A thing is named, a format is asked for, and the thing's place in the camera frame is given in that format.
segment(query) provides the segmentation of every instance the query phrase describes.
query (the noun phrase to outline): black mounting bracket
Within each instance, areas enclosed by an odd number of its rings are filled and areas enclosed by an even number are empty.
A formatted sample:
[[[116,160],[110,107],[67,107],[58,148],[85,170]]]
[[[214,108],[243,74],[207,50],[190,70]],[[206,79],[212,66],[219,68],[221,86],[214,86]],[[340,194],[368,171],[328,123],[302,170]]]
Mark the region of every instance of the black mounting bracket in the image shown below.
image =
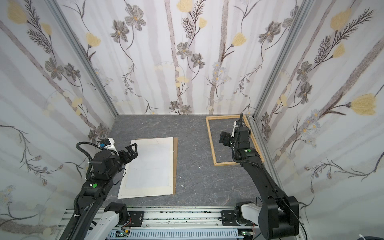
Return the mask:
[[[129,211],[128,214],[131,217],[131,223],[128,226],[141,227],[144,211]]]
[[[240,224],[236,220],[236,212],[235,211],[221,211],[221,219],[223,222],[223,226],[252,226],[252,222],[249,220],[245,220],[245,223]]]

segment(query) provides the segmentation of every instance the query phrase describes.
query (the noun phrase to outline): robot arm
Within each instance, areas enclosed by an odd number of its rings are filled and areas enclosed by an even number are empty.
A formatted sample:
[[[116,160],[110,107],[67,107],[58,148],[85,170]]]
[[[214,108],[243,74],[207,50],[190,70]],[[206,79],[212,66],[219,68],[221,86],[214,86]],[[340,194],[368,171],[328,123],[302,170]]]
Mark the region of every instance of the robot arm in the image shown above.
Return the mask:
[[[219,142],[232,148],[232,159],[248,172],[263,201],[259,209],[251,203],[237,205],[237,220],[247,219],[260,227],[265,239],[299,234],[299,203],[287,196],[265,170],[259,153],[250,147],[250,129],[242,122],[243,114],[234,123],[235,135],[222,132]]]
[[[85,238],[93,218],[113,186],[113,178],[118,172],[123,170],[125,164],[137,157],[137,144],[127,146],[127,151],[116,152],[113,143],[113,139],[110,138],[103,140],[100,144],[101,146],[90,142],[80,142],[76,145],[76,148],[88,157],[90,164],[86,175],[86,182],[81,187],[80,193],[73,202],[74,214],[64,229],[60,240],[83,240]],[[81,144],[92,145],[101,151],[96,153],[92,159],[89,153],[80,147]],[[115,225],[124,225],[128,218],[126,216],[127,208],[125,204],[117,204],[118,206],[110,205],[108,205],[105,210],[105,217],[108,223],[111,224],[111,226],[114,223],[114,225],[109,228],[109,231]],[[105,227],[101,226],[104,225],[98,224],[97,229],[93,229],[93,232],[103,234],[107,231]]]

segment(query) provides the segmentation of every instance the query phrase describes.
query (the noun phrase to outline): black cable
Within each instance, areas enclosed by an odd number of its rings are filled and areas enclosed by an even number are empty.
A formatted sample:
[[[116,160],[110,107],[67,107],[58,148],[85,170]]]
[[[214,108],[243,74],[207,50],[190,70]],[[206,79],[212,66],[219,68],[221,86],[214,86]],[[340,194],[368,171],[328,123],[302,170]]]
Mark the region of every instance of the black cable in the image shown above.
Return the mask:
[[[240,113],[240,118],[239,118],[239,122],[237,123],[237,132],[236,132],[236,137],[235,137],[235,140],[233,141],[233,148],[232,148],[232,160],[234,162],[237,162],[236,161],[236,158],[235,158],[235,152],[236,152],[236,143],[237,143],[237,140],[239,138],[239,135],[240,135],[240,126],[241,124],[243,123],[243,113]]]
[[[258,236],[260,236],[260,234],[261,232],[257,236],[255,236],[252,240],[255,240]]]
[[[303,228],[304,230],[304,233],[305,233],[305,239],[308,240],[308,236],[307,236],[307,231],[305,230],[304,226],[302,225],[302,223],[300,222],[300,219],[296,216],[296,214],[294,213],[294,211],[289,207],[289,205],[284,201],[284,199],[277,194],[277,192],[275,191],[275,194],[283,201],[283,203],[285,203],[285,205],[287,205],[287,207],[289,208],[289,210],[291,210],[291,212],[295,215],[295,217],[297,218],[298,222],[300,223],[301,227]]]
[[[80,147],[81,144],[85,144],[85,142],[78,142],[78,143],[76,144],[76,148],[77,148],[78,150],[80,150],[80,152],[84,153],[85,156],[87,156],[88,160],[91,161],[91,160],[92,160],[91,155],[90,155],[87,151],[85,151],[84,149],[82,149],[82,148]]]
[[[89,180],[89,176],[91,175],[91,169],[92,169],[91,161],[92,161],[92,157],[91,157],[91,155],[87,151],[85,151],[83,148],[80,147],[80,145],[82,145],[82,144],[91,145],[91,146],[97,147],[98,149],[101,149],[101,150],[109,150],[109,151],[113,152],[116,156],[118,155],[118,153],[115,150],[103,148],[103,147],[100,147],[99,145],[96,145],[96,144],[91,143],[91,142],[78,142],[76,144],[76,148],[78,150],[80,150],[80,152],[84,153],[85,156],[87,156],[87,158],[89,160],[89,166],[88,166],[88,169],[87,169],[87,173],[85,174],[86,180]]]
[[[372,236],[366,236],[364,237],[365,240],[384,240],[384,238],[381,238],[381,237],[372,237]]]
[[[72,226],[70,228],[70,231],[67,235],[67,237],[65,238],[65,240],[69,240],[72,236],[72,233],[77,225],[77,222],[79,221],[79,218],[80,218],[80,209],[79,209],[79,205],[78,205],[78,199],[80,197],[80,193],[74,198],[74,201],[73,201],[73,222],[72,222]]]
[[[259,197],[259,196],[256,196],[256,206],[257,206],[257,198],[259,198],[260,199],[260,201],[262,202],[262,204],[263,204],[263,201],[262,201],[262,199]]]
[[[127,170],[126,170],[125,168],[122,168],[122,169],[124,169],[124,175],[123,175],[122,178],[121,178],[117,183],[115,183],[114,185],[118,184],[118,183],[124,178],[125,174],[127,173]]]

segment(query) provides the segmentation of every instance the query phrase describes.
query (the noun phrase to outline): yellow flower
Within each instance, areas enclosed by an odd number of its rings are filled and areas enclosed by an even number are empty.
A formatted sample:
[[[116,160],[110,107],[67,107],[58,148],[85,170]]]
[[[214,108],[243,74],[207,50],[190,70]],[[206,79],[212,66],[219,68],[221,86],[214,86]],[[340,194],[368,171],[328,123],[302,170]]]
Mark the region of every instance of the yellow flower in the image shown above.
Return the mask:
[[[285,96],[284,94],[280,97],[281,99],[281,102],[283,103],[283,107],[286,107],[287,106],[287,96]]]
[[[192,10],[192,4],[192,0],[180,0],[176,6],[181,12],[187,13]]]
[[[350,103],[350,108],[359,115],[374,115],[376,98],[372,93],[362,95]]]
[[[15,0],[9,1],[8,18],[17,24],[23,24],[27,21],[23,8]]]
[[[207,25],[207,20],[205,20],[204,18],[201,18],[200,17],[200,20],[199,20],[199,28],[203,28]]]
[[[51,26],[47,23],[41,23],[41,26],[43,27],[43,30],[45,31],[46,34],[52,35],[52,29]]]
[[[236,34],[236,36],[233,38],[232,45],[234,46],[241,46],[243,43],[245,43],[247,39],[242,33]]]
[[[87,33],[87,43],[91,47],[97,47],[100,45],[101,40],[92,33]]]
[[[43,237],[49,237],[52,234],[52,229],[50,227],[47,227],[43,231]]]
[[[334,31],[339,31],[347,23],[352,10],[349,8],[345,12],[340,12],[331,19],[331,28]]]
[[[53,104],[48,104],[47,109],[49,111],[53,111],[55,109],[55,106]]]
[[[189,79],[186,78],[185,76],[180,76],[180,77],[177,77],[176,80],[178,80],[179,82],[189,82]]]
[[[83,99],[82,98],[75,98],[72,102],[72,107],[76,108],[78,105],[82,104],[83,103]]]
[[[45,115],[46,117],[49,117],[49,111],[48,110],[43,110],[43,115]]]
[[[344,48],[344,44],[340,44],[336,50],[333,52],[333,57],[334,58],[338,58],[338,57],[341,57],[343,54],[345,53],[345,48]]]

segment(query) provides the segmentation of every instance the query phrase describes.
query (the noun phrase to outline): gray flower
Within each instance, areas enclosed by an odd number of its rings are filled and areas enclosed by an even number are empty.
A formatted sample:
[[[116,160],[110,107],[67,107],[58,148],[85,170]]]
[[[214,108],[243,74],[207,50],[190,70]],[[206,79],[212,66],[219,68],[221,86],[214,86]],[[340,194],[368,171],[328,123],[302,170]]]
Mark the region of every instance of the gray flower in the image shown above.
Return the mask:
[[[266,33],[259,35],[259,43],[263,43],[265,40],[267,40],[269,43],[272,42],[273,36],[280,33],[280,25],[281,23],[275,23],[272,21],[268,27],[266,27]]]
[[[89,139],[92,143],[96,143],[96,138],[97,138],[96,131],[95,131],[95,130],[91,130],[91,131],[89,131],[88,139]]]
[[[299,6],[295,6],[295,8],[291,10],[291,17],[284,19],[283,24],[281,25],[283,28],[288,28],[293,24],[297,10],[299,10]]]
[[[271,134],[271,127],[268,125],[268,124],[266,124],[265,126],[264,126],[264,129],[263,129],[263,133],[264,133],[264,135],[265,135],[265,138],[268,138],[269,137],[269,134]]]
[[[331,174],[331,170],[330,169],[327,172],[327,178],[328,179],[332,179],[332,174]]]
[[[308,102],[308,94],[311,94],[312,85],[310,85],[308,82],[305,82],[305,84],[300,86],[301,92],[297,94],[298,98],[301,98],[301,104],[305,104]]]
[[[179,43],[177,45],[177,49],[179,51],[176,54],[181,55],[181,59],[184,59],[186,56],[190,57],[190,56],[192,56],[192,51],[189,51],[188,48],[189,48],[188,42]]]
[[[125,22],[113,20],[112,28],[115,30],[115,33],[111,33],[113,41],[118,43],[120,38],[123,39],[123,41],[125,42],[128,41],[126,34],[129,33],[129,29],[125,25]]]
[[[180,103],[178,103],[177,101],[171,101],[169,109],[174,111],[175,109],[179,109],[179,105]]]
[[[310,72],[311,67],[312,67],[312,64],[309,64],[308,61],[303,62],[301,64],[301,69],[297,70],[297,73],[298,73],[296,78],[297,81],[303,81],[303,82],[307,81],[308,79],[307,73]]]
[[[262,116],[262,122],[267,122],[268,118],[269,118],[269,115],[267,112],[265,112],[265,114]]]
[[[203,57],[201,56],[201,53],[199,54],[193,54],[191,57],[191,61],[193,62],[193,67],[195,68],[197,65],[199,65],[200,68],[203,68],[205,65],[205,62],[201,61]]]
[[[107,127],[100,123],[100,125],[97,127],[97,134],[99,135],[99,137],[104,138],[108,134]]]
[[[66,72],[67,76],[72,77],[74,82],[76,82],[76,77],[78,77],[78,78],[81,77],[80,71],[75,70],[74,66],[72,66],[72,64],[68,63],[68,65],[66,65],[64,68],[65,68],[65,72]]]
[[[183,115],[188,115],[188,114],[192,113],[192,107],[190,105],[188,105],[188,106],[184,105],[181,107],[180,112]]]
[[[45,69],[51,73],[52,79],[57,77],[57,79],[61,80],[64,68],[61,65],[57,66],[56,61],[53,58],[49,58],[49,61],[45,61]]]
[[[147,23],[143,19],[141,19],[144,13],[137,5],[133,5],[133,7],[131,7],[130,4],[127,4],[125,11],[130,15],[128,17],[125,17],[125,22],[128,26],[135,25],[135,28],[138,31],[141,31],[141,25],[147,25]]]

